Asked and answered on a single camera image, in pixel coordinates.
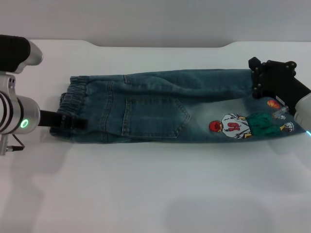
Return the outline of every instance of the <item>jeans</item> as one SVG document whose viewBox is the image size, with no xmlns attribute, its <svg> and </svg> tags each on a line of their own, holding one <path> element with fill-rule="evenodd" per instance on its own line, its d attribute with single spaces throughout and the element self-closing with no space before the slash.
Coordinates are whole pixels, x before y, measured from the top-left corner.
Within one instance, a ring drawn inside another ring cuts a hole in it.
<svg viewBox="0 0 311 233">
<path fill-rule="evenodd" d="M 81 143 L 241 142 L 304 130 L 272 98 L 252 98 L 250 70 L 208 69 L 71 77 L 58 112 L 86 130 L 51 128 Z"/>
</svg>

